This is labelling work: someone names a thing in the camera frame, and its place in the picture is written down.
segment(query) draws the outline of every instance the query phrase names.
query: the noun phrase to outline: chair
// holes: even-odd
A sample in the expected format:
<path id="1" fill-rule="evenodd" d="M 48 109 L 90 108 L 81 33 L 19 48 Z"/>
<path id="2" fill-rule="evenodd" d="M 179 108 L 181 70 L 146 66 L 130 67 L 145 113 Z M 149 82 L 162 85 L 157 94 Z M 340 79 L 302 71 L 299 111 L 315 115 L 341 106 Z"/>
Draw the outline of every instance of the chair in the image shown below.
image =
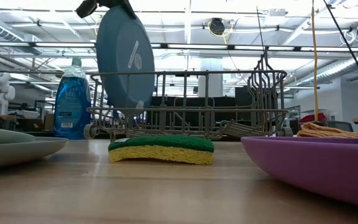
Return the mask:
<path id="1" fill-rule="evenodd" d="M 350 131 L 353 132 L 353 127 L 351 123 L 343 122 L 343 121 L 327 121 L 328 127 L 330 128 L 338 128 L 342 131 Z"/>

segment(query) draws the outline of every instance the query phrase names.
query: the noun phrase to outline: bottle label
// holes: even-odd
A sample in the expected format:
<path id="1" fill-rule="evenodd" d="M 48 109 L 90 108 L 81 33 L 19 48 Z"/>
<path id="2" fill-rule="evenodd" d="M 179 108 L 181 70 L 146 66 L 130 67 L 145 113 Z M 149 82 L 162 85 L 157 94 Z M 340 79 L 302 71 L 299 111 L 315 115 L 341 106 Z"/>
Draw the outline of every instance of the bottle label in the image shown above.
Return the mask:
<path id="1" fill-rule="evenodd" d="M 66 89 L 57 105 L 57 122 L 61 128 L 72 128 L 80 121 L 83 112 L 80 97 L 75 89 Z"/>
<path id="2" fill-rule="evenodd" d="M 73 123 L 62 123 L 62 128 L 72 128 Z"/>

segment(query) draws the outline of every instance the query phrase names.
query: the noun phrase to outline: wall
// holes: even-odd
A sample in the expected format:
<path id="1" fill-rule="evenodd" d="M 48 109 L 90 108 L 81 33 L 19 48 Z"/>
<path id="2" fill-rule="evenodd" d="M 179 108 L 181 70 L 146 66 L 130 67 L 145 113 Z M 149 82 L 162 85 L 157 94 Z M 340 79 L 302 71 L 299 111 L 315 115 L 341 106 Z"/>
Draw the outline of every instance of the wall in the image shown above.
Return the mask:
<path id="1" fill-rule="evenodd" d="M 332 84 L 319 85 L 319 109 L 328 110 L 330 116 L 335 116 L 335 120 L 341 121 L 343 119 L 341 79 L 336 78 L 332 82 Z M 295 94 L 294 99 L 285 100 L 285 107 L 291 106 L 300 106 L 301 111 L 314 110 L 314 90 L 300 90 Z"/>
<path id="2" fill-rule="evenodd" d="M 353 118 L 358 118 L 358 82 L 349 82 L 346 79 L 341 80 L 343 121 L 352 123 L 354 131 L 358 131 L 358 125 L 352 122 Z"/>

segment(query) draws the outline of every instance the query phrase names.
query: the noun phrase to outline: dish soap bottle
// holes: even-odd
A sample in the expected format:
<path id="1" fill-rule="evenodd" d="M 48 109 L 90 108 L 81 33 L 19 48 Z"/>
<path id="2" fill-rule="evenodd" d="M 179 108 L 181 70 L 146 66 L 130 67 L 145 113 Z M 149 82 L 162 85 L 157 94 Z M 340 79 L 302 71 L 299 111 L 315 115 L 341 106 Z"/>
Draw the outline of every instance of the dish soap bottle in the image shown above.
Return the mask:
<path id="1" fill-rule="evenodd" d="M 55 136 L 84 139 L 84 127 L 91 121 L 86 108 L 91 107 L 90 87 L 81 59 L 73 58 L 60 80 L 55 102 Z"/>

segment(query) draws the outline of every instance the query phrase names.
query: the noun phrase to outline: purple bowl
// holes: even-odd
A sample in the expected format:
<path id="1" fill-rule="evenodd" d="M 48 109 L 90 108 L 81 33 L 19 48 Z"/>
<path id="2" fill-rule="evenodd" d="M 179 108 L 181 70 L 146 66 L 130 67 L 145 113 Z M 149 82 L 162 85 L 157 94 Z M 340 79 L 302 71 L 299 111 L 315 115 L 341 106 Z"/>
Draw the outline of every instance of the purple bowl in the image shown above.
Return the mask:
<path id="1" fill-rule="evenodd" d="M 358 139 L 242 138 L 252 161 L 295 187 L 358 205 Z"/>

